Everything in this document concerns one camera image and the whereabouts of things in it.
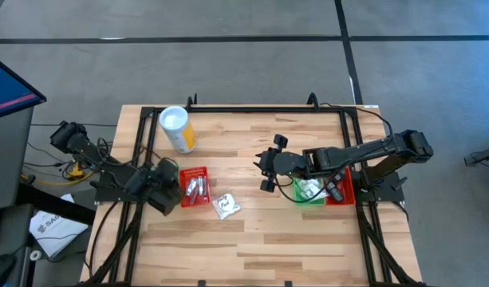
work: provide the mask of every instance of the red box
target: red box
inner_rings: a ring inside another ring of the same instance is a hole
[[[350,168],[345,168],[345,178],[337,185],[343,195],[343,202],[336,202],[332,197],[325,198],[325,204],[330,206],[349,206],[356,204],[354,196],[353,179],[350,176]]]
[[[190,204],[191,203],[190,197],[183,196],[182,202],[180,202],[181,207],[204,205],[211,201],[211,187],[209,184],[209,175],[207,173],[207,167],[193,167],[193,168],[180,171],[180,175],[179,175],[180,188],[182,189],[182,192],[185,195],[186,189],[189,186],[191,179],[198,178],[201,175],[205,176],[205,178],[207,179],[207,195],[204,196],[198,195],[193,205]]]

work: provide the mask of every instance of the monitor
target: monitor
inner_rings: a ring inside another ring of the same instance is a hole
[[[46,100],[44,95],[0,62],[0,117]]]

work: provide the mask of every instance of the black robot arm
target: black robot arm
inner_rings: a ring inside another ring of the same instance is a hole
[[[373,183],[406,163],[424,163],[433,155],[432,147],[428,145],[423,132],[412,130],[347,148],[305,149],[301,155],[282,151],[288,143],[284,136],[276,135],[274,143],[277,147],[269,147],[267,151],[257,154],[260,162],[254,163],[268,178],[262,181],[260,188],[269,192],[274,191],[277,175],[298,179],[325,178],[347,165],[387,156],[375,167],[364,169],[364,180]]]
[[[60,151],[72,154],[80,163],[97,167],[110,174],[110,182],[91,182],[95,188],[120,189],[131,195],[135,202],[148,202],[164,215],[172,212],[182,195],[177,179],[178,167],[169,159],[161,159],[157,166],[144,164],[134,167],[121,163],[90,142],[82,124],[61,122],[50,137],[51,144]]]

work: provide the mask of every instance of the green container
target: green container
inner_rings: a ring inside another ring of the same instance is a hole
[[[295,200],[303,200],[305,199],[302,195],[302,189],[299,187],[299,179],[294,179],[294,199]],[[317,199],[317,200],[312,200],[310,202],[304,202],[304,203],[296,203],[299,206],[324,206],[325,205],[325,199]]]

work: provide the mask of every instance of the gray floor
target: gray floor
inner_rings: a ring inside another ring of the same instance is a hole
[[[343,0],[349,34],[489,34],[489,1]],[[5,0],[0,38],[339,34],[333,1]],[[402,168],[424,280],[489,286],[489,169],[462,158],[489,146],[489,41],[360,42],[353,54],[365,104],[395,131],[425,132],[435,150]],[[340,42],[0,45],[0,59],[49,101],[34,123],[117,121],[122,104],[303,103],[310,92],[352,104]],[[47,148],[52,128],[33,128]],[[89,128],[111,139],[113,128]],[[26,160],[50,163],[28,150]],[[43,176],[43,179],[55,180]],[[45,190],[60,195],[87,189]],[[83,250],[86,238],[70,249]],[[82,255],[40,262],[35,286],[78,279]]]

